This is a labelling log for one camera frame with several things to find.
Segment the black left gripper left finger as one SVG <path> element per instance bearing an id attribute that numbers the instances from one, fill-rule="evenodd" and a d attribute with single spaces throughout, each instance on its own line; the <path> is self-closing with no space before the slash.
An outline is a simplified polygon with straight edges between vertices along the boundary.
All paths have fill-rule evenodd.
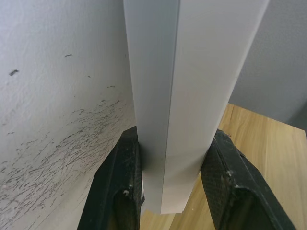
<path id="1" fill-rule="evenodd" d="M 79 230 L 138 230 L 142 167 L 137 128 L 125 130 L 94 175 Z"/>

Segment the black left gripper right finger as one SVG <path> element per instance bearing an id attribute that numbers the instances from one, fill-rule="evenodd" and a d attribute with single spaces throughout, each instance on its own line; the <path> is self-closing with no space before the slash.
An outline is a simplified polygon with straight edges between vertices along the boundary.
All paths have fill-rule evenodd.
<path id="1" fill-rule="evenodd" d="M 201 167 L 217 230 L 293 230 L 293 223 L 259 170 L 217 130 Z"/>

